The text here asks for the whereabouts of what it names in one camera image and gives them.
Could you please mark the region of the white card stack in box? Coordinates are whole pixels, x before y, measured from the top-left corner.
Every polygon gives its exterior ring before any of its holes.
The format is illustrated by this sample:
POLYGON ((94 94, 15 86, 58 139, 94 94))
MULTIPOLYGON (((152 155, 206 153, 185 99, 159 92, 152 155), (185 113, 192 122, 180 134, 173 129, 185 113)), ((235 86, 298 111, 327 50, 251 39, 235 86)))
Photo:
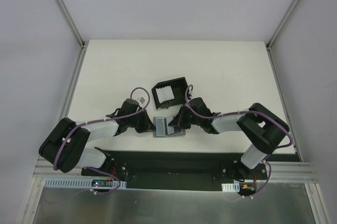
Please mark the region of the white card stack in box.
POLYGON ((174 99, 174 94, 171 86, 156 88, 155 92, 157 94, 159 103, 174 99))

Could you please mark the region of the black plastic card box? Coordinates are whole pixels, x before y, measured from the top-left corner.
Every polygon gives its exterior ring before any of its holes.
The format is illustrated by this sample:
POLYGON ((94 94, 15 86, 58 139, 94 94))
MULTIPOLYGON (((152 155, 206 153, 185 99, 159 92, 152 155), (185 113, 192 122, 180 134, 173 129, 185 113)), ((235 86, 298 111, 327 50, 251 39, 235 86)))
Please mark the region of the black plastic card box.
POLYGON ((185 91, 188 87, 185 77, 157 83, 152 89, 156 109, 185 104, 185 91))

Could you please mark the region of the right aluminium frame post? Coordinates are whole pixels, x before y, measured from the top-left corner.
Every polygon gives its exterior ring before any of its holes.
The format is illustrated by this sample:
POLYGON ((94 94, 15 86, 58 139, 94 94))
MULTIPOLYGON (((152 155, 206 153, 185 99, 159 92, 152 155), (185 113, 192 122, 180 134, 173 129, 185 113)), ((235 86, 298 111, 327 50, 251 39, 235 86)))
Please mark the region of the right aluminium frame post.
POLYGON ((292 0, 287 7, 285 13, 283 14, 279 24, 277 25, 275 31, 273 32, 271 38, 266 43, 267 51, 270 51, 276 40, 280 36, 282 30, 285 28, 286 24, 290 21, 292 15, 295 13, 297 7, 299 6, 301 0, 292 0))

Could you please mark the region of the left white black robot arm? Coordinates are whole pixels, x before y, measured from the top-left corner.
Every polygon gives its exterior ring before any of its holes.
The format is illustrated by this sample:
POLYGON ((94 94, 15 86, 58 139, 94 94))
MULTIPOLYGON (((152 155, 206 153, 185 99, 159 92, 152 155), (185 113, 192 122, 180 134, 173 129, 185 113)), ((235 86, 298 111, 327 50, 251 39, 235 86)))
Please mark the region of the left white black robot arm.
POLYGON ((128 128, 138 134, 155 131, 147 111, 140 106, 132 109, 118 108, 103 119, 77 123, 62 118, 41 144, 38 154, 53 165, 54 170, 68 173, 76 166, 93 167, 99 176, 111 171, 107 154, 99 148, 87 149, 90 141, 118 136, 128 128))

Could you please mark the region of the aluminium frame post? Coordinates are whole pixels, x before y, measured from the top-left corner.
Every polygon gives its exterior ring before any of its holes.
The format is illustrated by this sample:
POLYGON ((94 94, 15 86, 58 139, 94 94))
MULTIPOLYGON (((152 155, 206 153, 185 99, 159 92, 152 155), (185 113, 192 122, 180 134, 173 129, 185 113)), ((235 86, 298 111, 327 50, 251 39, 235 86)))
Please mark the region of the aluminium frame post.
POLYGON ((54 0, 59 11, 61 12, 61 15, 63 16, 65 23, 69 27, 72 35, 74 36, 76 42, 80 46, 80 48, 84 48, 86 43, 85 40, 82 38, 80 32, 78 31, 78 28, 76 27, 76 24, 64 2, 64 0, 54 0))
POLYGON ((292 15, 295 13, 297 7, 299 6, 301 0, 292 0, 287 7, 285 13, 283 14, 279 24, 277 25, 275 31, 273 32, 271 38, 266 43, 267 51, 270 51, 276 40, 280 36, 282 30, 285 28, 286 24, 290 21, 292 15))

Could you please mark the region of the left aluminium frame post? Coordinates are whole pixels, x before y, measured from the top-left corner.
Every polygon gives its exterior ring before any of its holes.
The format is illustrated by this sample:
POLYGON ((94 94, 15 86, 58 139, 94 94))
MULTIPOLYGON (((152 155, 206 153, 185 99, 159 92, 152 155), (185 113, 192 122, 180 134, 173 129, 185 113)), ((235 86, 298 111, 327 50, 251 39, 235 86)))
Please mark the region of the left aluminium frame post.
POLYGON ((64 2, 64 0, 54 0, 59 11, 61 12, 61 15, 63 16, 65 23, 69 27, 72 35, 74 36, 76 42, 80 46, 80 48, 84 48, 86 43, 85 40, 82 38, 80 32, 78 31, 78 28, 76 27, 76 24, 64 2))

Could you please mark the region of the grey leather card holder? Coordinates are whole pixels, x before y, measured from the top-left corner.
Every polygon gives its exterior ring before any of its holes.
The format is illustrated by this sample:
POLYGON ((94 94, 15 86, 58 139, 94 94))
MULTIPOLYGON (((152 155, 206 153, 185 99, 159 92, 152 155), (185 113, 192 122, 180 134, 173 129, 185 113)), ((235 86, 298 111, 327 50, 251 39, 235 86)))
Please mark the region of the grey leather card holder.
POLYGON ((185 129, 169 126, 169 123, 173 120, 173 116, 170 117, 154 117, 155 133, 154 137, 168 138, 168 137, 181 137, 185 136, 185 129))

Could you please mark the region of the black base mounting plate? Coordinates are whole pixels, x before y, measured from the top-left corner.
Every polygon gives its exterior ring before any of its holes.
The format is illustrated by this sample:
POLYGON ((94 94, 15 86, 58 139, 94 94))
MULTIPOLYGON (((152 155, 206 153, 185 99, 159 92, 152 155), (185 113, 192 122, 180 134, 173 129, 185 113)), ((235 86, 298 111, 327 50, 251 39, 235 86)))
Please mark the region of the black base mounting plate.
POLYGON ((265 164, 249 170, 239 163, 241 154, 97 151, 105 162, 96 170, 92 161, 81 165, 73 157, 60 158, 57 170, 68 173, 80 166, 83 176, 113 174, 128 189, 220 191, 223 184, 267 179, 265 164))

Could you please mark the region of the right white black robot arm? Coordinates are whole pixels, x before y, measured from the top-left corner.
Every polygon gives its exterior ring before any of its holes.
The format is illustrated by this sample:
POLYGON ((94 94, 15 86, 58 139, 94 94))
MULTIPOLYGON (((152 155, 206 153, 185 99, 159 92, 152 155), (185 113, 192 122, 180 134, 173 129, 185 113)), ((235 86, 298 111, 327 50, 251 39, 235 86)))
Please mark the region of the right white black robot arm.
POLYGON ((237 174, 249 179, 256 172, 256 166, 271 155, 290 132, 288 125, 260 103, 236 113, 213 113, 205 104, 184 105, 168 123, 170 127, 189 129, 192 125, 201 127, 208 134, 227 131, 243 132, 251 145, 237 165, 237 174))

